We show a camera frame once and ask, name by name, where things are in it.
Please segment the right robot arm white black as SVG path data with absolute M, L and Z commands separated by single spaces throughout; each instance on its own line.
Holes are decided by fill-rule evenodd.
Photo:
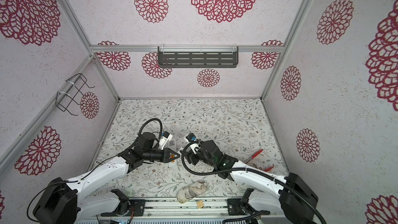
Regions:
M 220 151 L 214 141 L 201 141 L 193 134 L 186 137 L 181 151 L 183 167 L 198 176 L 217 175 L 249 188 L 240 200 L 240 208 L 252 217 L 266 213 L 283 214 L 293 224 L 312 224 L 314 217 L 325 219 L 317 210 L 318 196 L 297 174 L 274 175 Z

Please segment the white remote control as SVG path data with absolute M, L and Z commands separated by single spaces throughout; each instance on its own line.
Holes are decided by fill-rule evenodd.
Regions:
M 171 149 L 174 152 L 178 151 L 178 148 L 176 146 L 175 140 L 171 140 L 171 141 L 168 142 L 168 148 Z

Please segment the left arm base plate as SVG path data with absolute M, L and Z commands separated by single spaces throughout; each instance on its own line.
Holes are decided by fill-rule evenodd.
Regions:
M 101 217 L 141 217 L 143 216 L 146 200 L 129 200 L 130 205 L 123 207 L 122 210 L 116 209 L 110 213 L 101 213 Z

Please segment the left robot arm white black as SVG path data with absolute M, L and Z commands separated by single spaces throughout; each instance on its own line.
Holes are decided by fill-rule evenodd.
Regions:
M 120 189 L 90 197 L 90 193 L 111 180 L 124 177 L 145 162 L 169 163 L 180 155 L 165 145 L 173 136 L 164 132 L 159 138 L 153 133 L 140 134 L 133 145 L 100 163 L 80 176 L 63 180 L 58 177 L 38 193 L 33 209 L 34 221 L 40 224 L 74 224 L 88 217 L 110 213 L 126 216 L 132 211 L 127 197 Z

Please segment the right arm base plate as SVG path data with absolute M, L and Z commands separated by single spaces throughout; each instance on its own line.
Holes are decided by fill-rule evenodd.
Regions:
M 227 199 L 227 209 L 229 216 L 253 215 L 260 211 L 255 210 L 247 202 L 241 199 Z

